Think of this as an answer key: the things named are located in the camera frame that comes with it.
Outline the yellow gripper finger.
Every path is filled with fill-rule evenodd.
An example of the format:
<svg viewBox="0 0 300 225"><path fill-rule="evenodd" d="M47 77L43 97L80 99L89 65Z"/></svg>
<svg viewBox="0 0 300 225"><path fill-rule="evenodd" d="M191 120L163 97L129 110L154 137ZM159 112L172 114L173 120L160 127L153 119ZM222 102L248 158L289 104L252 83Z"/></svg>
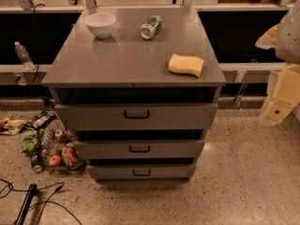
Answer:
<svg viewBox="0 0 300 225"><path fill-rule="evenodd" d="M276 47L278 36L278 25L268 29L255 43L255 46L260 49L268 50Z"/></svg>
<svg viewBox="0 0 300 225"><path fill-rule="evenodd" d="M269 75L267 98L259 121L264 126L281 123L300 102L300 65L288 64Z"/></svg>

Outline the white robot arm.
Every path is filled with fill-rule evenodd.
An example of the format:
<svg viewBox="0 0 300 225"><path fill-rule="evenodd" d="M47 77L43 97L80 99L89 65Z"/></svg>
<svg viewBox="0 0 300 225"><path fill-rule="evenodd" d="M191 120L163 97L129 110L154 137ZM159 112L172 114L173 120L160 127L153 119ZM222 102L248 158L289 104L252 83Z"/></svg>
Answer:
<svg viewBox="0 0 300 225"><path fill-rule="evenodd" d="M269 75L267 99L259 116L265 126L281 123L300 102L300 1L280 23L267 30L255 43L260 49L275 49L286 66Z"/></svg>

